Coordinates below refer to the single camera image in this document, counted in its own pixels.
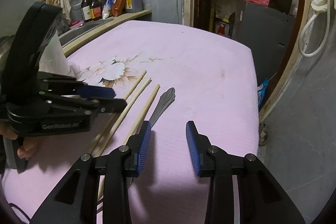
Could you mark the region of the person left hand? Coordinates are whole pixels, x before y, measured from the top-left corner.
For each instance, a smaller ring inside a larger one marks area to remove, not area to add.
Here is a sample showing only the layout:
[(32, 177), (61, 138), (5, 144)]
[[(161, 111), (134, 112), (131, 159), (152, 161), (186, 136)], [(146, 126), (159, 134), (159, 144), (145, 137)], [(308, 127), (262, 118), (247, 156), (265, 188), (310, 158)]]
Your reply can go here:
[(16, 146), (16, 154), (19, 159), (30, 158), (37, 150), (40, 140), (38, 138), (25, 137), (20, 139), (7, 123), (1, 123), (1, 135), (11, 141)]

